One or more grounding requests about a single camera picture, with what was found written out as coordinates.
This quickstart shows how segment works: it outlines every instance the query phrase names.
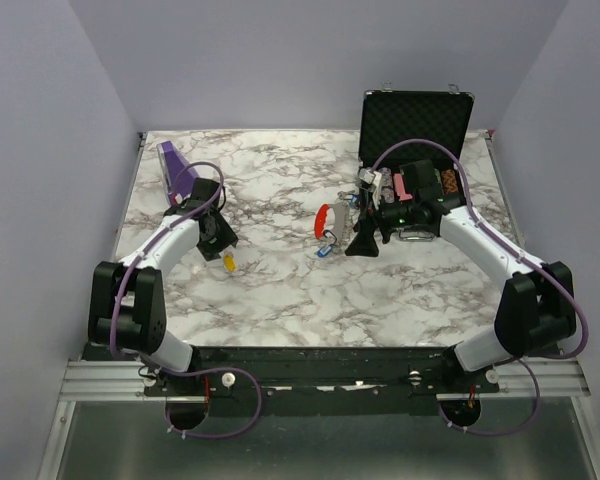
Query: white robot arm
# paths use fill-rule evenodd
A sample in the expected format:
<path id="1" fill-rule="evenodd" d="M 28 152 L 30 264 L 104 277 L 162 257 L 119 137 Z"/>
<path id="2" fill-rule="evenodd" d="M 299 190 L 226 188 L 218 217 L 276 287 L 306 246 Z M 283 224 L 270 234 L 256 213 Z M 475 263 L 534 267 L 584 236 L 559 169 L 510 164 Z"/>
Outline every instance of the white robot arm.
<path id="1" fill-rule="evenodd" d="M 194 247 L 209 261 L 236 245 L 238 238 L 218 208 L 216 192 L 220 188 L 218 182 L 196 178 L 190 197 L 170 207 L 158 229 L 135 252 L 120 262 L 101 262 L 96 267 L 89 313 L 90 341 L 109 344 L 112 351 L 120 347 L 140 353 L 174 372 L 196 369 L 196 348 L 167 330 L 162 280 Z M 208 208 L 192 215 L 213 197 Z M 128 283 L 123 287 L 125 277 Z M 120 302 L 117 316 L 116 302 Z"/>
<path id="2" fill-rule="evenodd" d="M 405 165 L 402 174 L 413 199 L 376 205 L 367 196 L 355 227 L 358 234 L 345 253 L 377 256 L 376 229 L 383 243 L 394 232 L 425 232 L 458 247 L 498 286 L 502 298 L 494 324 L 445 352 L 449 382 L 498 362 L 539 353 L 575 333 L 574 309 L 554 285 L 573 297 L 571 272 L 564 264 L 548 265 L 516 246 L 470 211 L 460 193 L 443 195 L 430 160 Z M 362 188 L 373 193 L 374 185 L 363 183 Z"/>

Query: pink object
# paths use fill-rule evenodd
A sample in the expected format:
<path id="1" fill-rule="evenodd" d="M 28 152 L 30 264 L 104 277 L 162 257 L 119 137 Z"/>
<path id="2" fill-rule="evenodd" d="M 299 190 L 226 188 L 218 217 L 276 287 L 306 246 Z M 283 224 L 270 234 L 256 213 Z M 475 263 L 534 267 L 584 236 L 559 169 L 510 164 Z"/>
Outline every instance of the pink object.
<path id="1" fill-rule="evenodd" d="M 398 199 L 401 202 L 413 199 L 413 195 L 404 189 L 404 181 L 402 180 L 402 175 L 399 173 L 393 175 L 393 188 L 395 188 Z"/>

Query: purple object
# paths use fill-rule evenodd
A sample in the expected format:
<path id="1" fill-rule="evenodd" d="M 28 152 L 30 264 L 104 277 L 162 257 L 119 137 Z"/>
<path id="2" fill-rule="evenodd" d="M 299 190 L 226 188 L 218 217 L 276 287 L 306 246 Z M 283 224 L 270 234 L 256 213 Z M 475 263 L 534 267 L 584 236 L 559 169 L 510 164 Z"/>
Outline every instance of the purple object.
<path id="1" fill-rule="evenodd" d="M 177 185 L 174 185 L 177 175 L 189 165 L 189 162 L 171 142 L 162 142 L 158 144 L 157 148 L 167 203 L 176 205 L 191 193 L 193 181 L 198 178 L 198 173 L 194 168 L 190 168 L 180 175 Z"/>

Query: red component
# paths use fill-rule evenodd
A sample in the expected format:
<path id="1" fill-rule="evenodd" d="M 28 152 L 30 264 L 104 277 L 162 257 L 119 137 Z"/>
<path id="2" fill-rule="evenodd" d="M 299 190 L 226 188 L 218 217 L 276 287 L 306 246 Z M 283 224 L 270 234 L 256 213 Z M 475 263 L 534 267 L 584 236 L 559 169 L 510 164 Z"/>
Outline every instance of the red component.
<path id="1" fill-rule="evenodd" d="M 316 235 L 316 238 L 318 239 L 323 237 L 324 225 L 325 223 L 327 223 L 327 211 L 330 208 L 331 207 L 325 203 L 323 206 L 320 207 L 320 210 L 318 210 L 318 213 L 316 215 L 316 221 L 313 224 L 313 231 Z"/>
<path id="2" fill-rule="evenodd" d="M 209 410 L 209 403 L 211 400 L 211 382 L 209 377 L 204 377 L 204 409 Z"/>

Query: red handle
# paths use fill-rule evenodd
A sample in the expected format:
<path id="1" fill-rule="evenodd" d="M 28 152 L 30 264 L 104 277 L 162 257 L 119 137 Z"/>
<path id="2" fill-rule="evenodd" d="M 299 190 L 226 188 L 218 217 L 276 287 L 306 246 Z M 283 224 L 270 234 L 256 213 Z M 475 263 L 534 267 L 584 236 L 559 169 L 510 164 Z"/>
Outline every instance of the red handle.
<path id="1" fill-rule="evenodd" d="M 329 205 L 324 204 L 318 210 L 316 215 L 316 221 L 313 225 L 313 231 L 316 234 L 316 238 L 322 238 L 324 233 L 324 225 L 327 223 L 327 211 L 329 210 Z"/>

